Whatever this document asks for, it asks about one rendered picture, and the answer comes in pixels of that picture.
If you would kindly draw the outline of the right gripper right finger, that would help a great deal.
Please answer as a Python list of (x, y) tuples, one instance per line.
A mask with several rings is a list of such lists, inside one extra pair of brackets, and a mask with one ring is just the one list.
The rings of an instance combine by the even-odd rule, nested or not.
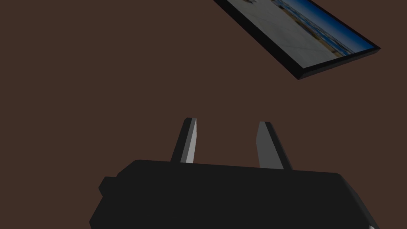
[(259, 122), (256, 148), (261, 168), (293, 169), (271, 122)]

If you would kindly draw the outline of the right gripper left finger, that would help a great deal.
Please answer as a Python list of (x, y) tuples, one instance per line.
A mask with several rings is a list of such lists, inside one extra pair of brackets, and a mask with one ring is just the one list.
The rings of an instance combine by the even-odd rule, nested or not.
[(197, 142), (197, 118), (183, 121), (170, 162), (193, 163)]

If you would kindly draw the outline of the black framed beach picture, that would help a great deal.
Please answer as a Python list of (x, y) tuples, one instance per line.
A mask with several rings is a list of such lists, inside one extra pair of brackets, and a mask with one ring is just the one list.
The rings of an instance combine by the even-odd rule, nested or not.
[(380, 50), (312, 0), (214, 2), (298, 80)]

